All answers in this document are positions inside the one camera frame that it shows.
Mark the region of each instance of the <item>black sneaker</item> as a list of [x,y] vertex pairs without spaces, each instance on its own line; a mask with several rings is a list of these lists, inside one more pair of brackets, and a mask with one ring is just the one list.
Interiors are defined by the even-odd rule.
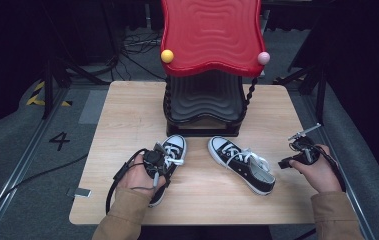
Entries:
[[218,164],[242,177],[254,193],[267,195],[273,190],[276,179],[269,173],[268,162],[250,149],[241,150],[223,137],[213,137],[208,150]]
[[167,172],[164,174],[166,184],[158,189],[158,191],[155,193],[154,197],[149,203],[149,207],[155,207],[161,203],[164,197],[165,189],[168,187],[168,185],[170,185],[171,176],[178,166],[183,165],[186,155],[186,141],[180,135],[170,136],[163,142],[162,146],[168,153],[168,156],[166,156],[164,161],[165,167],[167,168]]

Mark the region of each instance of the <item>hand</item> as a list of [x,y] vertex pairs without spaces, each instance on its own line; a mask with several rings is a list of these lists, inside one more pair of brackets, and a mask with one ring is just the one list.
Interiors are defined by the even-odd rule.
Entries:
[[[329,155],[329,147],[324,145],[316,145],[321,147],[326,154]],[[341,185],[332,171],[327,160],[320,154],[319,159],[312,165],[304,165],[298,161],[290,160],[289,164],[304,174],[307,181],[319,193],[323,192],[341,192]]]
[[134,188],[134,187],[143,187],[147,189],[140,189],[136,188],[135,191],[141,192],[143,194],[146,194],[150,198],[152,198],[155,195],[156,190],[158,190],[160,187],[162,187],[165,184],[165,178],[164,176],[161,176],[158,179],[158,185],[156,189],[148,190],[149,188],[152,188],[154,184],[154,180],[146,173],[145,167],[143,166],[143,156],[137,155],[135,160],[133,161],[133,164],[139,164],[134,167],[131,167],[124,177],[118,182],[117,187],[118,188]]

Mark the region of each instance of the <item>yellow ball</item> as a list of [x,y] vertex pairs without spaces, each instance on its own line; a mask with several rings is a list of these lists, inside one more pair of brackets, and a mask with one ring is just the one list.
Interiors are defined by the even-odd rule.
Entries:
[[173,61],[174,54],[172,51],[166,49],[161,53],[161,60],[165,63],[171,63]]

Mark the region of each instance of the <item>red wavy tray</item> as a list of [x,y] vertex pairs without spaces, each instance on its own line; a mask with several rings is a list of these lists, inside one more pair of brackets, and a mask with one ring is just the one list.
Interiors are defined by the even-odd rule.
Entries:
[[168,75],[195,75],[217,69],[246,77],[259,76],[265,52],[260,30],[261,0],[162,0],[165,25],[161,52]]

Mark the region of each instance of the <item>sleeve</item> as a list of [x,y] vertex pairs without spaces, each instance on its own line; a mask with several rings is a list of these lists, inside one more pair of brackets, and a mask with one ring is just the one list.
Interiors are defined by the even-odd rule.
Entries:
[[318,239],[364,239],[346,193],[320,193],[311,201]]
[[150,200],[137,191],[119,188],[111,210],[96,228],[92,239],[137,239]]

